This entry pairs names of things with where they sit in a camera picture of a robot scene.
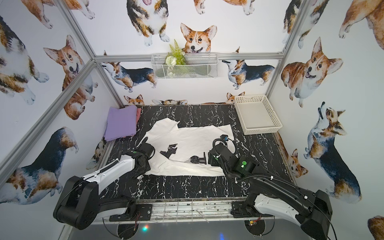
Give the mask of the white printed t-shirt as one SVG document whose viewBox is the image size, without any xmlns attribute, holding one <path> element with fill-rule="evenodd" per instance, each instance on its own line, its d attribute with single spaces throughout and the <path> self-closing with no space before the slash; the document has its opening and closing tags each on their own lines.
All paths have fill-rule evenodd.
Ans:
<svg viewBox="0 0 384 240">
<path fill-rule="evenodd" d="M 146 133 L 147 143 L 156 152 L 149 160 L 150 170 L 146 175 L 155 176 L 198 176 L 221 177 L 224 175 L 220 167 L 209 164 L 193 164 L 190 158 L 207 157 L 213 148 L 213 141 L 222 135 L 234 139 L 230 125 L 216 127 L 179 128 L 179 122 L 165 118 L 155 122 Z"/>
</svg>

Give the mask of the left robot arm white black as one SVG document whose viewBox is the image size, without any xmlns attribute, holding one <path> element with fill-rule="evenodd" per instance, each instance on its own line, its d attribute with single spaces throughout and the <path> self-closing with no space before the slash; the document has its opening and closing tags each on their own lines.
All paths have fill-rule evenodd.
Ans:
<svg viewBox="0 0 384 240">
<path fill-rule="evenodd" d="M 156 150 L 145 137 L 132 151 L 121 155 L 103 168 L 83 177 L 73 176 L 67 180 L 56 204 L 53 217 L 60 223 L 84 230 L 94 220 L 110 216 L 123 216 L 135 220 L 139 213 L 132 197 L 101 198 L 100 194 L 115 180 L 127 174 L 132 179 L 144 175 L 151 167 L 149 160 Z"/>
</svg>

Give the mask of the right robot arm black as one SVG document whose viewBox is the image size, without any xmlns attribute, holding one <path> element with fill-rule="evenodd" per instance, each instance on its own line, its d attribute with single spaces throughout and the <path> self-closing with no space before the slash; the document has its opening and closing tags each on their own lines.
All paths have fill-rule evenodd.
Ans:
<svg viewBox="0 0 384 240">
<path fill-rule="evenodd" d="M 237 157 L 228 148 L 227 135 L 213 140 L 208 163 L 220 167 L 228 180 L 250 185 L 245 201 L 247 214 L 272 215 L 298 225 L 314 240 L 327 240 L 333 210 L 329 196 L 300 188 L 266 170 L 253 158 Z"/>
</svg>

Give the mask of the white plastic basket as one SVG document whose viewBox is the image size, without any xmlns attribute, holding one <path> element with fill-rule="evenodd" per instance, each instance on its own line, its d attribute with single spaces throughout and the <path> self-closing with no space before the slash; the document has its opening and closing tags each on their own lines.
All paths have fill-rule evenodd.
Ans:
<svg viewBox="0 0 384 240">
<path fill-rule="evenodd" d="M 266 95 L 236 96 L 235 108 L 244 135 L 272 134 L 283 127 Z"/>
</svg>

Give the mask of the folded pink t-shirt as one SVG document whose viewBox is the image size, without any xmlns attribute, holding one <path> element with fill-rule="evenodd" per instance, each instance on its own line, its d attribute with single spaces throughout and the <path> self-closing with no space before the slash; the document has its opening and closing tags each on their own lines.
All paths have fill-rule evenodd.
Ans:
<svg viewBox="0 0 384 240">
<path fill-rule="evenodd" d="M 139 119 L 141 117 L 141 114 L 142 114 L 142 109 L 141 108 L 137 108 L 136 124 L 138 124 Z"/>
</svg>

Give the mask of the folded purple t-shirt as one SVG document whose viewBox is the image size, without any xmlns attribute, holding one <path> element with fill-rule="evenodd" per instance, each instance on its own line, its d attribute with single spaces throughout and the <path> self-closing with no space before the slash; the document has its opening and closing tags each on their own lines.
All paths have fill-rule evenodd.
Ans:
<svg viewBox="0 0 384 240">
<path fill-rule="evenodd" d="M 107 142 L 124 137 L 132 137 L 137 133 L 137 106 L 123 109 L 110 107 L 104 138 Z"/>
</svg>

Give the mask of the artificial green fern plant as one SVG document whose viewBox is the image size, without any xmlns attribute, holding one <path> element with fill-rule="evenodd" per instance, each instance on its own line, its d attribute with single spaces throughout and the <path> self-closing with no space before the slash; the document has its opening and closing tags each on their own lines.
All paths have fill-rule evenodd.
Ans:
<svg viewBox="0 0 384 240">
<path fill-rule="evenodd" d="M 171 51 L 165 59 L 167 76 L 175 78 L 185 75 L 188 71 L 185 52 L 180 48 L 176 40 L 174 40 L 173 45 L 170 44 L 170 49 Z"/>
</svg>

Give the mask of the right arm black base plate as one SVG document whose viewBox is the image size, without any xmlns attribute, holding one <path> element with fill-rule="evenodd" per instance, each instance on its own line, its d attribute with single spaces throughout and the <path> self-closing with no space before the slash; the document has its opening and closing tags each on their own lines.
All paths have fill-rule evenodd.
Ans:
<svg viewBox="0 0 384 240">
<path fill-rule="evenodd" d="M 251 218 L 257 215 L 255 208 L 246 202 L 232 202 L 231 215 L 234 218 Z"/>
</svg>

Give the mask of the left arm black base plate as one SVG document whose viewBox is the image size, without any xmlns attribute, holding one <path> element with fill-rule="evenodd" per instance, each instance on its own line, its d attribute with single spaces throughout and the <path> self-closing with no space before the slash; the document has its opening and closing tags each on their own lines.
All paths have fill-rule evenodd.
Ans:
<svg viewBox="0 0 384 240">
<path fill-rule="evenodd" d="M 152 214 L 152 204 L 132 205 L 121 215 L 110 216 L 110 222 L 134 222 L 134 221 L 149 221 Z"/>
</svg>

